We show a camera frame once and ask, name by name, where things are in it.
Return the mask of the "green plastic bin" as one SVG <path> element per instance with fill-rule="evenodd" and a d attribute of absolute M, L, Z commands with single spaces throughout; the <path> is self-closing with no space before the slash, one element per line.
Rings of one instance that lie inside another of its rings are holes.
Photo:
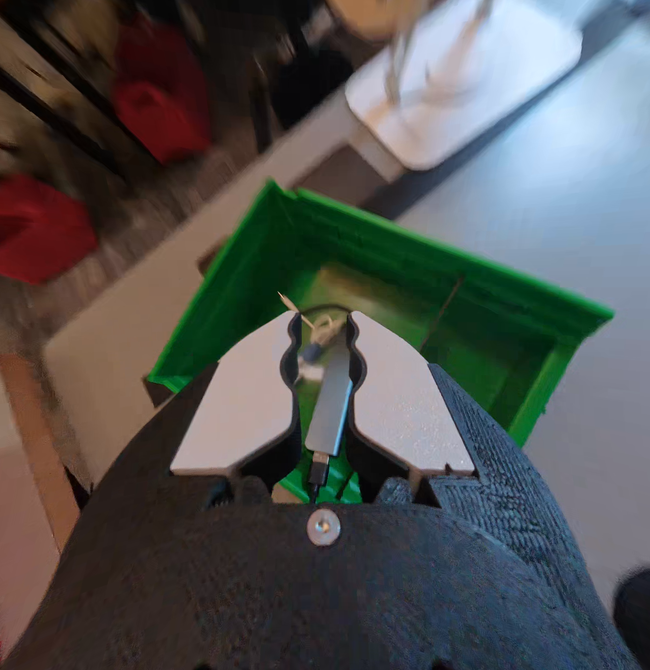
<path fill-rule="evenodd" d="M 420 352 L 430 321 L 461 274 L 463 285 Z M 577 349 L 614 316 L 607 306 L 503 265 L 269 181 L 205 274 L 149 380 L 178 394 L 209 366 L 214 373 L 246 335 L 284 312 L 299 313 L 296 432 L 239 473 L 221 477 L 254 475 L 306 502 L 312 453 L 305 438 L 320 391 L 309 368 L 326 368 L 336 345 L 349 350 L 353 311 L 411 344 L 431 372 L 445 372 L 519 447 Z M 361 478 L 353 470 L 347 418 L 343 454 L 330 462 L 318 502 L 371 502 L 388 479 Z"/>

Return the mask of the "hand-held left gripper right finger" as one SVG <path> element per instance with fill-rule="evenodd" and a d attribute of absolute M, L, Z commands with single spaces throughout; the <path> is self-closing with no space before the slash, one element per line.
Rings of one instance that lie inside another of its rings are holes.
<path fill-rule="evenodd" d="M 360 311 L 348 314 L 353 389 L 346 456 L 361 478 L 471 476 L 475 465 L 430 371 L 407 341 Z"/>

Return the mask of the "black bin divider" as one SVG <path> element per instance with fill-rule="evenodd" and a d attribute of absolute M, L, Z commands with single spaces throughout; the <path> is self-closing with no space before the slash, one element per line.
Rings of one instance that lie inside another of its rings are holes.
<path fill-rule="evenodd" d="M 419 347 L 419 351 L 420 351 L 420 352 L 423 351 L 424 347 L 427 345 L 427 343 L 429 342 L 430 338 L 431 338 L 431 337 L 436 333 L 436 331 L 438 330 L 438 326 L 439 326 L 440 322 L 442 321 L 442 318 L 444 317 L 444 314 L 446 313 L 448 307 L 450 306 L 450 304 L 452 303 L 453 299 L 454 299 L 455 296 L 457 295 L 457 293 L 458 293 L 460 287 L 463 285 L 464 280 L 465 280 L 465 275 L 464 275 L 464 274 L 461 274 L 461 275 L 457 278 L 457 280 L 455 281 L 454 285 L 452 286 L 452 288 L 451 288 L 449 294 L 447 295 L 447 297 L 445 298 L 445 300 L 442 302 L 442 305 L 440 306 L 440 308 L 439 308 L 439 310 L 438 310 L 438 313 L 437 313 L 436 316 L 434 316 L 434 318 L 430 321 L 429 326 L 428 326 L 428 330 L 427 330 L 425 336 L 423 337 L 423 339 L 422 339 L 422 341 L 421 341 L 421 344 L 420 344 L 420 347 Z"/>

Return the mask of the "grey slim usb hub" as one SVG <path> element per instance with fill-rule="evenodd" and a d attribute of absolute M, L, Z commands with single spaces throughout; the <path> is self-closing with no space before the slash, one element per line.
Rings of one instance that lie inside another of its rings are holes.
<path fill-rule="evenodd" d="M 340 455 L 353 388 L 350 379 L 350 352 L 345 344 L 331 349 L 328 364 L 305 438 L 305 448 L 312 453 L 306 487 L 310 503 L 327 485 L 330 462 Z"/>

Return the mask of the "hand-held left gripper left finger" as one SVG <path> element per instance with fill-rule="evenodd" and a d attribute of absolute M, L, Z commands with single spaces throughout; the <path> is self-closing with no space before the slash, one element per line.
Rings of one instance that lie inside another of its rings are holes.
<path fill-rule="evenodd" d="M 284 312 L 221 357 L 170 473 L 232 476 L 296 432 L 301 335 L 301 315 Z"/>

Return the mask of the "white document stand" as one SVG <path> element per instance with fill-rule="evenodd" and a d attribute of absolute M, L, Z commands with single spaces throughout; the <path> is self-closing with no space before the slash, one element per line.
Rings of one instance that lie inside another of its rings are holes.
<path fill-rule="evenodd" d="M 404 168 L 443 163 L 578 63 L 582 32 L 536 1 L 327 1 L 387 47 L 348 80 L 350 111 Z"/>

